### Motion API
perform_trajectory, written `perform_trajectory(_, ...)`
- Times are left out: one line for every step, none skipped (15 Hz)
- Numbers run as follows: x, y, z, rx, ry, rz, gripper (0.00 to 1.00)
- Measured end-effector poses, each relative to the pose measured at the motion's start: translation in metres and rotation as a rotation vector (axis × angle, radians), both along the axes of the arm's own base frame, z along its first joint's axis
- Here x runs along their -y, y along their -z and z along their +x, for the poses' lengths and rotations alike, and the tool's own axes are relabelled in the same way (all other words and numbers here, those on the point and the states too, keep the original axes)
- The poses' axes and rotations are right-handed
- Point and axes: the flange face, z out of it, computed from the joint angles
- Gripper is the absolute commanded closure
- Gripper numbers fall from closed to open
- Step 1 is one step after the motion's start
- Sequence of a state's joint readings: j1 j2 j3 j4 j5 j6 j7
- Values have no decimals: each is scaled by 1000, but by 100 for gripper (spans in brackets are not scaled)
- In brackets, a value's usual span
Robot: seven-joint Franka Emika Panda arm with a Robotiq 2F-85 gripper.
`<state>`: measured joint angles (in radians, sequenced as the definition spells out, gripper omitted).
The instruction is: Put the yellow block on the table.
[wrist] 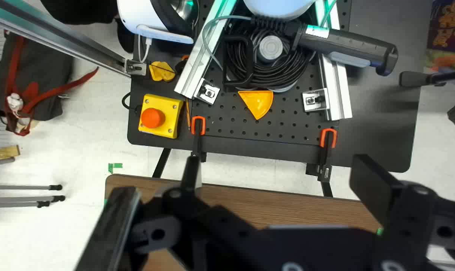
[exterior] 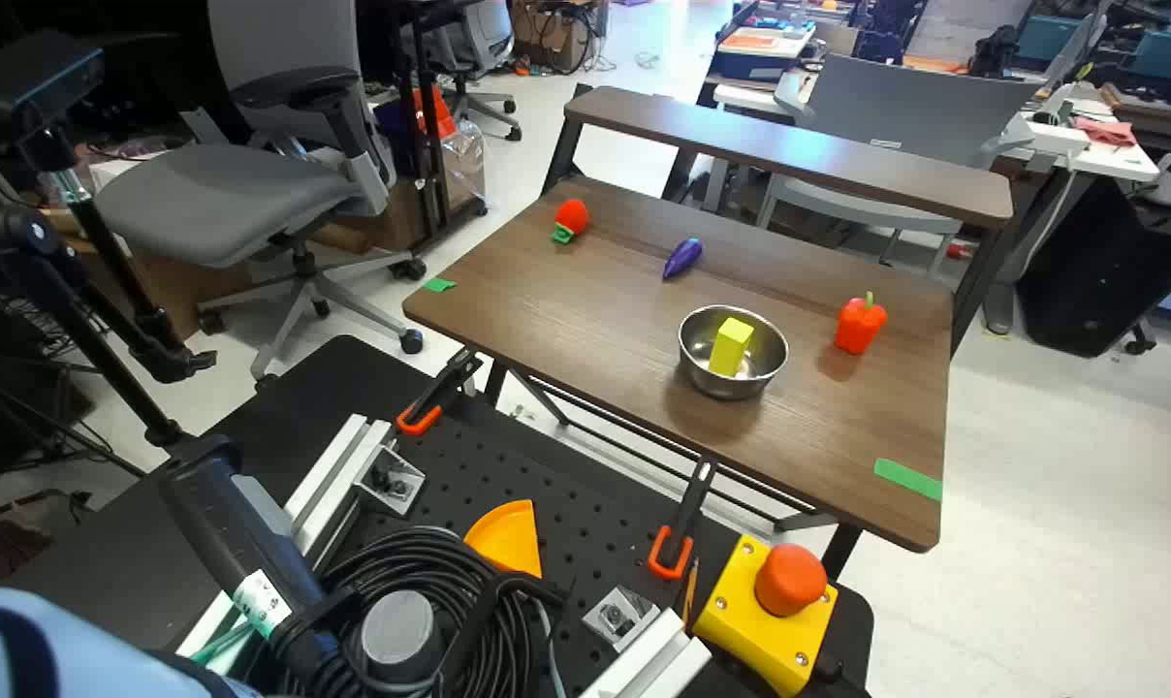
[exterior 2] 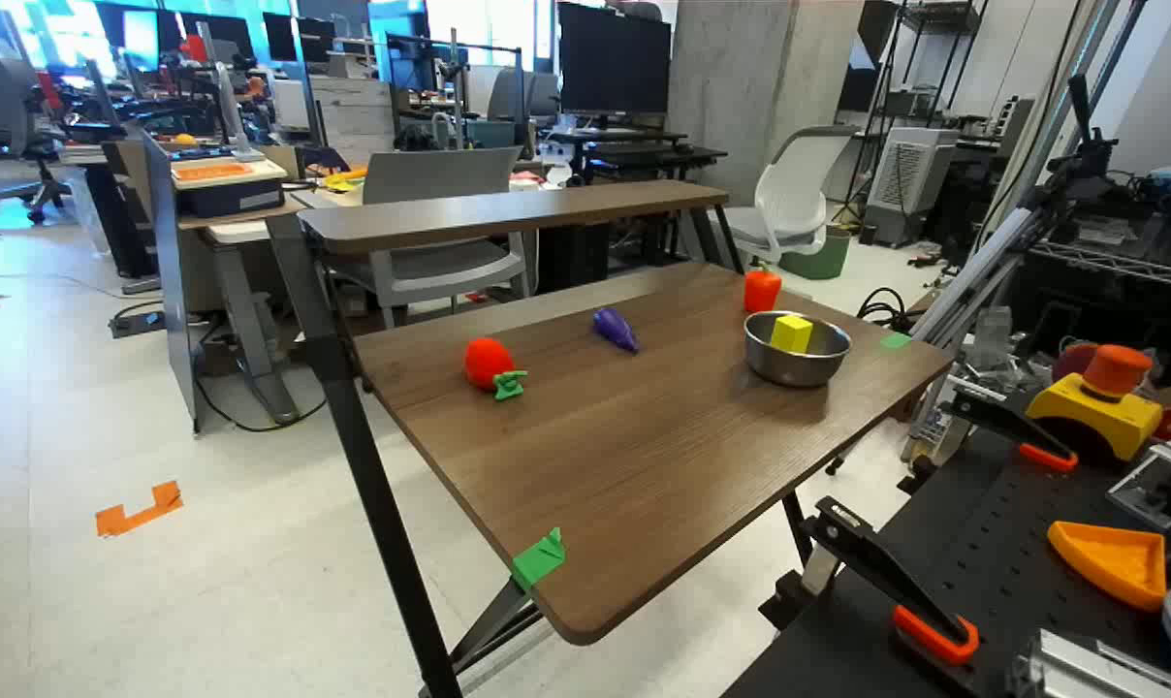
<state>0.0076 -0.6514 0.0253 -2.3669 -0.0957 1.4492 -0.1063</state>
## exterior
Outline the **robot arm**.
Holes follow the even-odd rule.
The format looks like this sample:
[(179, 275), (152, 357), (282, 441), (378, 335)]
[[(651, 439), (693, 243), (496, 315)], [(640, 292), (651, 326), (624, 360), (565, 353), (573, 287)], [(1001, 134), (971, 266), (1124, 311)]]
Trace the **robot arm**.
[(127, 563), (72, 554), (43, 585), (0, 585), (0, 698), (256, 698), (171, 649), (214, 594), (321, 698), (343, 663), (315, 625), (328, 591), (236, 451), (184, 455), (149, 494), (163, 525), (127, 536)]

